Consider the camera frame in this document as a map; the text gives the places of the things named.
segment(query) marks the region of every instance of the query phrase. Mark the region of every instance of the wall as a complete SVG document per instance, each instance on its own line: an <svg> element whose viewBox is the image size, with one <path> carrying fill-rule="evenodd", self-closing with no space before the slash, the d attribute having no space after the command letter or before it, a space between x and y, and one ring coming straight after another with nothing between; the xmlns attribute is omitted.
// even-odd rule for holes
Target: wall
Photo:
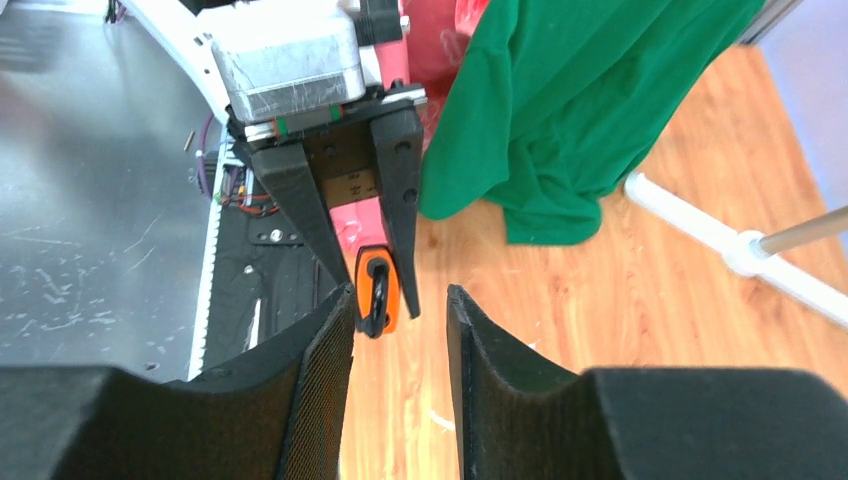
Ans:
<svg viewBox="0 0 848 480"><path fill-rule="evenodd" d="M804 0L760 42L831 210L848 205L846 45L845 0Z"/></svg>

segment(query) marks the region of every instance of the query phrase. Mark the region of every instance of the white plastic pipe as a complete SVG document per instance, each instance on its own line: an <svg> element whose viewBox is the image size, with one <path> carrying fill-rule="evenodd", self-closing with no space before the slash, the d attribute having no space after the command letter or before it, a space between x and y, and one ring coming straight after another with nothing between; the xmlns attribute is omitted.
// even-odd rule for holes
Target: white plastic pipe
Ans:
<svg viewBox="0 0 848 480"><path fill-rule="evenodd" d="M634 203L721 254L735 273L759 277L848 329L848 296L777 255L763 258L756 248L762 233L733 230L648 180L643 173L631 173L624 191Z"/></svg>

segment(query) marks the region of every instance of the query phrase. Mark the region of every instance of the wooden floor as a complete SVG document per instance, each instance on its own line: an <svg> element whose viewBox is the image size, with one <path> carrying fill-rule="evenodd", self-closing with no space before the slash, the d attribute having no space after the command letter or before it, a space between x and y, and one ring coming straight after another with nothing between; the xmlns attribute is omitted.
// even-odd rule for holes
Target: wooden floor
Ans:
<svg viewBox="0 0 848 480"><path fill-rule="evenodd" d="M642 171L737 230L775 231L824 212L758 50L725 53ZM507 247L478 203L419 222L423 315L357 338L342 441L344 480L458 477L445 297L458 283L504 328L570 370L593 365L744 365L812 370L848 396L848 332L630 204L603 202L600 233L572 248ZM822 241L786 257L842 291L848 264Z"/></svg>

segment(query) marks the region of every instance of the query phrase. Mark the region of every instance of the pink object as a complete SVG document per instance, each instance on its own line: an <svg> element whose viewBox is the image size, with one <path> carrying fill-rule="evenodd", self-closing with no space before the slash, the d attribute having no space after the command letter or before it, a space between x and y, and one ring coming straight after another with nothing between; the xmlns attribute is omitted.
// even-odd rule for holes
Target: pink object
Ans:
<svg viewBox="0 0 848 480"><path fill-rule="evenodd" d="M398 5L400 14L404 15L403 5ZM406 48L406 38L399 42L377 45L377 61L380 62L380 76L383 86L389 88L398 78L403 83L409 83L409 54Z"/></svg>
<svg viewBox="0 0 848 480"><path fill-rule="evenodd" d="M339 245L351 254L368 245L385 245L383 215L377 197L330 209Z"/></svg>
<svg viewBox="0 0 848 480"><path fill-rule="evenodd" d="M429 101L421 115L425 149L488 3L489 0L400 0L401 15L409 16L410 33L400 42L376 49L386 87L401 78L405 83L421 83L427 90ZM330 218L344 251L355 255L361 247L387 243L377 198L333 208Z"/></svg>

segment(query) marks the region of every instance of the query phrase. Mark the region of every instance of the metal rod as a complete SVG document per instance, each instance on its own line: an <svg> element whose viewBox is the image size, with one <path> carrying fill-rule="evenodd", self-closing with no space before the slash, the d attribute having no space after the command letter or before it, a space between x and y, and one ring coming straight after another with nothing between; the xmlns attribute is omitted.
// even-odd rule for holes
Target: metal rod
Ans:
<svg viewBox="0 0 848 480"><path fill-rule="evenodd" d="M188 138L186 139L186 144L183 147L183 151L187 152L189 148L191 148L191 141L194 140L194 130L189 132Z"/></svg>
<svg viewBox="0 0 848 480"><path fill-rule="evenodd" d="M848 295L779 256L760 255L762 252L749 248L749 245L752 247L757 245L750 244L748 235L759 235L758 232L737 233L653 183L645 177L645 174L638 171L627 177L624 191L635 203L720 253L727 266L734 272L746 277L757 276L848 329Z"/></svg>
<svg viewBox="0 0 848 480"><path fill-rule="evenodd" d="M842 207L782 232L766 235L757 242L757 246L766 255L776 255L846 230L848 207Z"/></svg>

